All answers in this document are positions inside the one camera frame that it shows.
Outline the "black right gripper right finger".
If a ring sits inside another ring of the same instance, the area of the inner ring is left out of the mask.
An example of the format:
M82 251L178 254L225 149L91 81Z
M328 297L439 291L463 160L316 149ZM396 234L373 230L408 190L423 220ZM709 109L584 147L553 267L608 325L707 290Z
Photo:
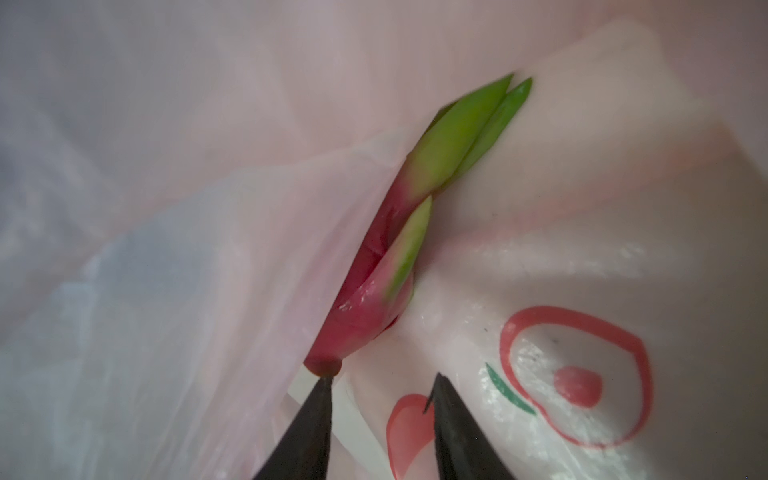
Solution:
M515 480L450 380L438 373L425 411L434 410L440 480Z

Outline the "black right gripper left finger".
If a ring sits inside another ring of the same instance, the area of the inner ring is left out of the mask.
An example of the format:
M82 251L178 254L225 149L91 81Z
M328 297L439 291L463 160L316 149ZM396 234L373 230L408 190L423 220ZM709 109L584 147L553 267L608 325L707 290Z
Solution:
M320 377L254 480L325 480L331 449L333 378Z

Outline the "pink plastic fruit bag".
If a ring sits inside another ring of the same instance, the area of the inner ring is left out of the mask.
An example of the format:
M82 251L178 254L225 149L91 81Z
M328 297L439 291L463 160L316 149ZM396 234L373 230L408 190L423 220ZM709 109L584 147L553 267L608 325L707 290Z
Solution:
M763 1L3 2L2 477L252 477L405 155L509 72L330 477L435 478L443 374L521 479L765 478Z

